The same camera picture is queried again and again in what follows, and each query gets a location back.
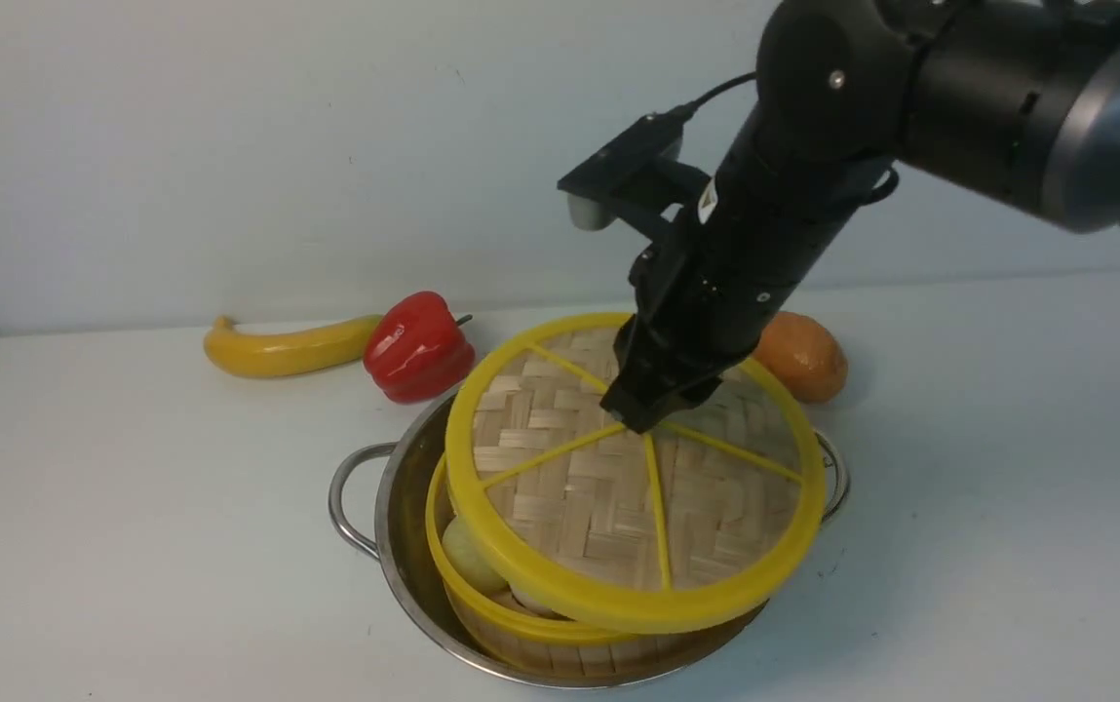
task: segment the toy banana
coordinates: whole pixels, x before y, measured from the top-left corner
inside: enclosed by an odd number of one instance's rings
[[[381,315],[370,315],[305,331],[253,335],[240,334],[230,319],[217,317],[204,336],[204,354],[213,365],[242,377],[319,372],[361,359],[381,320]]]

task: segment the black cable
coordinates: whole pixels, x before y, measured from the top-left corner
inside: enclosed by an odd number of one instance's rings
[[[711,100],[719,97],[721,94],[728,93],[729,90],[734,90],[738,85],[746,85],[747,83],[750,83],[750,81],[755,79],[756,75],[758,74],[750,72],[749,74],[734,77],[734,79],[725,81],[725,83],[721,83],[719,85],[716,85],[716,87],[708,90],[708,92],[703,93],[702,96],[699,97],[698,100],[694,100],[693,102],[685,102],[684,105],[674,107],[672,110],[672,114],[689,120],[696,114],[696,112],[698,112],[698,110],[701,110],[701,107],[706,105],[706,103],[711,102]]]

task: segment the white table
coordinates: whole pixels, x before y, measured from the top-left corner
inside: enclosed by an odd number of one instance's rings
[[[737,643],[613,701],[1120,699],[1120,274],[801,293],[853,497]],[[488,348],[573,310],[480,313]],[[0,339],[0,701],[554,699],[447,656],[327,523],[398,437],[351,366],[235,380],[203,329]],[[375,471],[347,507],[368,525]]]

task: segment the steamer basket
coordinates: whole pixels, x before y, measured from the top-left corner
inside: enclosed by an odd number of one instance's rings
[[[556,612],[601,631],[706,630],[759,608],[803,560],[821,448],[753,361],[702,408],[632,434],[599,408],[626,320],[558,320],[478,365],[447,423],[451,503],[488,563]]]
[[[440,534],[455,512],[447,494],[447,462],[440,459],[426,498],[426,539],[452,609],[480,647],[507,665],[533,675],[597,680],[643,675],[679,666],[694,649],[724,643],[758,615],[758,609],[715,628],[685,635],[636,636],[582,623],[540,617],[520,608],[510,593],[487,597],[460,578],[444,551]]]

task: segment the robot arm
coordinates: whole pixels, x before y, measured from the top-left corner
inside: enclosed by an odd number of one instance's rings
[[[1120,225],[1120,1],[784,0],[755,81],[715,177],[674,161],[699,100],[560,180],[577,226],[620,218],[651,241],[604,396],[636,432],[749,356],[850,217],[897,186],[895,161],[1067,231]]]

